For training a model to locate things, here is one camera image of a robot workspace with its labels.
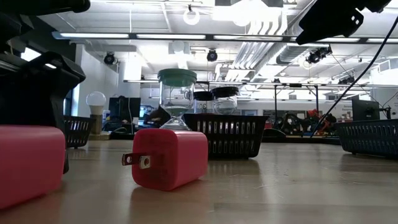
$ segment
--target computer monitor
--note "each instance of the computer monitor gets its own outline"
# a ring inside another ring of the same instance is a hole
[[[140,105],[141,98],[126,98],[123,96],[111,97],[109,99],[109,110],[111,111],[111,118],[116,116],[121,120],[131,122],[131,118],[139,118]]]
[[[367,100],[354,100],[353,121],[371,121],[380,119],[379,103]]]

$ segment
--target pink power adapter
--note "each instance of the pink power adapter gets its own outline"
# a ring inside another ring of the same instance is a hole
[[[122,164],[132,165],[137,184],[169,191],[205,175],[207,157],[203,133],[143,129],[135,135],[132,153],[123,155]]]
[[[61,130],[0,125],[0,209],[57,189],[64,159]]]

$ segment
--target security camera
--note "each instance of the security camera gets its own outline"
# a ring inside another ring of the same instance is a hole
[[[209,62],[215,62],[215,61],[217,61],[217,53],[216,53],[216,50],[214,50],[214,49],[211,49],[211,50],[209,50],[209,53],[207,54],[207,61],[209,61]]]
[[[118,60],[114,57],[114,52],[108,52],[106,53],[106,56],[104,58],[104,63],[107,65],[114,65],[118,62]]]

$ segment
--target black camera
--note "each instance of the black camera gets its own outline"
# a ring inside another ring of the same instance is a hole
[[[333,51],[331,47],[320,47],[317,50],[311,51],[310,55],[307,57],[306,61],[308,63],[318,63],[320,60],[324,59],[327,55],[332,54]]]
[[[106,53],[106,56],[104,58],[104,63],[107,65],[114,65],[118,62],[118,60],[114,57],[114,52],[108,52]]]
[[[217,61],[217,57],[216,50],[209,50],[209,53],[207,54],[207,61],[215,62]]]

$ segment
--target window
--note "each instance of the window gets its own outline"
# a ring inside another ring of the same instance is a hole
[[[336,95],[328,95],[328,100],[336,100]]]
[[[40,55],[41,54],[39,52],[27,47],[27,48],[25,48],[25,52],[21,53],[21,58],[29,62],[29,61],[37,58]],[[67,96],[65,97],[65,99],[63,100],[63,114],[64,115],[70,115],[72,112],[72,91],[73,90],[70,90],[68,92]]]

